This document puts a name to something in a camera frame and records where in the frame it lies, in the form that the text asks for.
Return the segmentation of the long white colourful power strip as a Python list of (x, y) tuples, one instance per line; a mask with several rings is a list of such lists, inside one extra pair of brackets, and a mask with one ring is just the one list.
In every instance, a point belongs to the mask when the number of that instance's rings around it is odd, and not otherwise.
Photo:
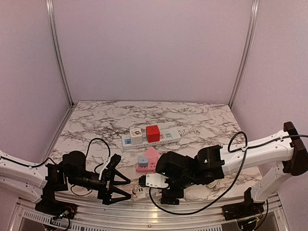
[(160, 131), (160, 139), (156, 142), (148, 142), (146, 132), (142, 132), (142, 142), (133, 144), (132, 139), (129, 135), (122, 135), (122, 149), (130, 150), (130, 149), (138, 149), (143, 147), (153, 147), (162, 144), (176, 143), (181, 140), (181, 138), (191, 132), (198, 132), (197, 129), (185, 128), (178, 130), (177, 128), (170, 128)]

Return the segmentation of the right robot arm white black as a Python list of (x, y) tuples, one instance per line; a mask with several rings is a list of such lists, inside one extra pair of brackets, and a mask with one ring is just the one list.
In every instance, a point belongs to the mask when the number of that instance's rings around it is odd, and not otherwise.
[(194, 185), (209, 185), (216, 180), (246, 168), (263, 164), (273, 167), (260, 182), (244, 193), (238, 211), (248, 216), (264, 204), (268, 196), (292, 176), (300, 176), (308, 170), (308, 152), (292, 122), (285, 122), (277, 133), (243, 144), (214, 145), (203, 148), (192, 158), (169, 151), (161, 155), (156, 173), (147, 176), (147, 186), (161, 189), (161, 203), (178, 205), (184, 189)]

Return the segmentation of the red cube socket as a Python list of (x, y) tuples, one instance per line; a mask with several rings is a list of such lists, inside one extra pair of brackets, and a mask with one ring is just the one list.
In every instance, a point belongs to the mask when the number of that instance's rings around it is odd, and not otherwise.
[(160, 141), (160, 130), (158, 125), (146, 127), (146, 138), (149, 143)]

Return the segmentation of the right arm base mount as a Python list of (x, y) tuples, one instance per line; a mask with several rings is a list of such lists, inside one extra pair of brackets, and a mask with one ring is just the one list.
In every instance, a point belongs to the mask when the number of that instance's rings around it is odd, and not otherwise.
[(236, 220), (237, 227), (241, 231), (253, 231), (263, 217), (263, 203), (252, 203), (247, 205), (244, 202), (222, 207), (223, 216), (226, 221)]

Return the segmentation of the white power strip with USB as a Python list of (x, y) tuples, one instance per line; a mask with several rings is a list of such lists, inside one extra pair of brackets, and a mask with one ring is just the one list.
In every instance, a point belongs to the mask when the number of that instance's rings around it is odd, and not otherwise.
[(146, 189), (143, 188), (143, 187), (140, 187), (140, 186), (135, 186), (133, 187), (132, 189), (132, 194), (135, 196), (135, 197), (143, 197), (146, 195)]

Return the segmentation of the pink triangular power socket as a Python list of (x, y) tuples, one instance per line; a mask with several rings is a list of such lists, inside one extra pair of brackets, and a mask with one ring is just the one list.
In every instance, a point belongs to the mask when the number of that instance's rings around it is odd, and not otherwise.
[(143, 157), (149, 158), (148, 167), (138, 167), (136, 164), (135, 170), (137, 173), (155, 173), (156, 164), (160, 158), (160, 153), (154, 148), (150, 147), (144, 154)]

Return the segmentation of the light blue charger plug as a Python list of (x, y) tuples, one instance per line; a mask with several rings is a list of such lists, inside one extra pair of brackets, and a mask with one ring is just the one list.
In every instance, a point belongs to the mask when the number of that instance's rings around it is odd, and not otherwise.
[(138, 158), (138, 167), (148, 167), (149, 158), (147, 157), (139, 157)]

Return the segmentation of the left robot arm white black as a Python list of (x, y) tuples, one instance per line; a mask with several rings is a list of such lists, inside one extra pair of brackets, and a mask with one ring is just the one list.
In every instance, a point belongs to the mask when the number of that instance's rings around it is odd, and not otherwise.
[(1, 152), (0, 184), (20, 198), (35, 203), (35, 209), (43, 213), (76, 209), (76, 204), (55, 198), (55, 192), (67, 191), (69, 185), (97, 191), (102, 204), (111, 205), (131, 198), (129, 193), (118, 188), (130, 184), (130, 179), (116, 170), (120, 160), (119, 155), (113, 155), (102, 171), (95, 173), (86, 170), (86, 156), (80, 151), (63, 155), (59, 164), (32, 164)]

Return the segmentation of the white cube socket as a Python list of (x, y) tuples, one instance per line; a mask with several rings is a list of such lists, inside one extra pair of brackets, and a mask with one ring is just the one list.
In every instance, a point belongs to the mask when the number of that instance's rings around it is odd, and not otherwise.
[(142, 130), (140, 128), (131, 128), (129, 130), (131, 144), (141, 144), (143, 142)]

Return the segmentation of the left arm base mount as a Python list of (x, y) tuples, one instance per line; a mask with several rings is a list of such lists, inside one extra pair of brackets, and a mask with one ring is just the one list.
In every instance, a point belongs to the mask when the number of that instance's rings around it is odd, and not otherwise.
[(75, 217), (77, 205), (66, 202), (40, 202), (35, 205), (35, 210), (44, 214), (44, 225), (68, 230)]

